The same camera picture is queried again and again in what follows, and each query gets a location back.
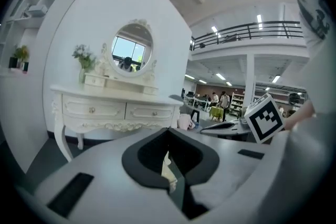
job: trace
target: potted plant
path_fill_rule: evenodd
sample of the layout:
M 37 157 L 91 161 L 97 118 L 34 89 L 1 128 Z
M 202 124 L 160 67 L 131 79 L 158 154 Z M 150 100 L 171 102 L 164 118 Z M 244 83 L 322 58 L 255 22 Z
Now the potted plant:
M 28 58 L 29 58 L 29 50 L 26 45 L 21 46 L 21 69 L 22 71 L 28 70 Z
M 79 83 L 84 83 L 85 73 L 95 66 L 96 57 L 90 52 L 90 49 L 86 45 L 77 45 L 72 54 L 75 59 L 78 59 L 81 70 L 79 72 Z
M 9 66 L 8 68 L 17 68 L 17 61 L 21 57 L 21 49 L 16 48 L 15 52 L 13 53 L 13 56 L 9 59 Z

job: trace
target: flower vase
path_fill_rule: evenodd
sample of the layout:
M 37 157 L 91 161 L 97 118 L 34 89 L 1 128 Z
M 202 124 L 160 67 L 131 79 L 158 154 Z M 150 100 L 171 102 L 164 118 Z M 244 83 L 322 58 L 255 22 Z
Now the flower vase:
M 82 68 L 79 72 L 79 83 L 83 84 L 85 82 L 85 73 L 86 73 L 86 70 L 84 68 Z

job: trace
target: white flowers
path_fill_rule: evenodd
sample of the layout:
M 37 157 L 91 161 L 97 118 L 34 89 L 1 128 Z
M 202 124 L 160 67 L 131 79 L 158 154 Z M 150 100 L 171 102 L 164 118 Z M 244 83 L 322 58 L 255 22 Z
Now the white flowers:
M 78 58 L 83 69 L 90 69 L 94 67 L 96 57 L 90 52 L 90 48 L 84 44 L 75 47 L 72 56 Z

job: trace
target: balcony railing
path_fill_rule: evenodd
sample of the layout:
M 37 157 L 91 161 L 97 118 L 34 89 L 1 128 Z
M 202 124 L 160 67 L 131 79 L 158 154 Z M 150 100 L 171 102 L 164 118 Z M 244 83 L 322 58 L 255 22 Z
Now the balcony railing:
M 190 50 L 202 49 L 209 45 L 261 38 L 303 38 L 300 22 L 270 21 L 238 25 L 192 39 Z

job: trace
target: oval mirror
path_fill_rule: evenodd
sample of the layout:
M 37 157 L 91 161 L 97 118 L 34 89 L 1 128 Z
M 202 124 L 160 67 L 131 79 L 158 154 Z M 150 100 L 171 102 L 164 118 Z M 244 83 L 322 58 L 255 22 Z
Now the oval mirror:
M 122 27 L 112 43 L 114 64 L 124 72 L 137 72 L 149 61 L 152 54 L 151 33 L 140 24 Z

